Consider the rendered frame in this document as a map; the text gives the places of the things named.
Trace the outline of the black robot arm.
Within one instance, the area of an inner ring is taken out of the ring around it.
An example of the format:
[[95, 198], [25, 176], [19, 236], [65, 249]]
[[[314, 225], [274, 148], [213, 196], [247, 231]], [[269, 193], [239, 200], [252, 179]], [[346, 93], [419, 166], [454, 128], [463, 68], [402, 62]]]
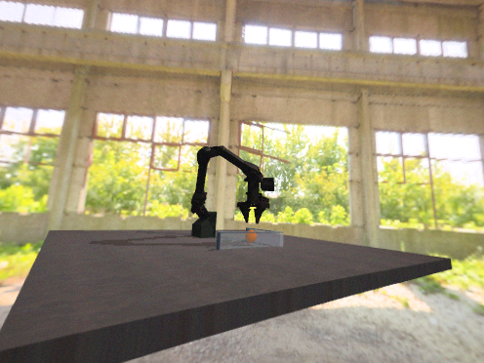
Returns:
[[212, 215], [204, 206], [207, 199], [207, 192], [204, 191], [205, 179], [207, 173], [207, 166], [210, 158], [221, 156], [236, 167], [238, 167], [247, 178], [244, 180], [248, 182], [248, 190], [261, 190], [262, 191], [274, 191], [274, 178], [264, 178], [260, 172], [260, 168], [251, 163], [243, 160], [223, 145], [221, 146], [204, 146], [197, 152], [198, 162], [198, 174], [196, 181], [195, 192], [191, 199], [191, 210], [193, 214], [197, 214], [200, 222], [204, 222], [208, 217]]

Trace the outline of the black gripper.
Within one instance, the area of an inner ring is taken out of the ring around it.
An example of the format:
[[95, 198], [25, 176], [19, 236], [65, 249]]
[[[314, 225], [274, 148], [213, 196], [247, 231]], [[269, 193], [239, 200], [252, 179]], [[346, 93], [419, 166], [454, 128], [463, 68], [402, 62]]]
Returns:
[[266, 208], [270, 207], [270, 204], [268, 202], [259, 201], [259, 195], [261, 194], [259, 193], [258, 190], [248, 190], [246, 194], [247, 194], [247, 201], [238, 202], [237, 207], [241, 210], [241, 213], [244, 217], [245, 222], [248, 222], [249, 212], [252, 210], [249, 208], [256, 207], [254, 208], [255, 220], [256, 220], [256, 223], [259, 223], [262, 213], [266, 210]]

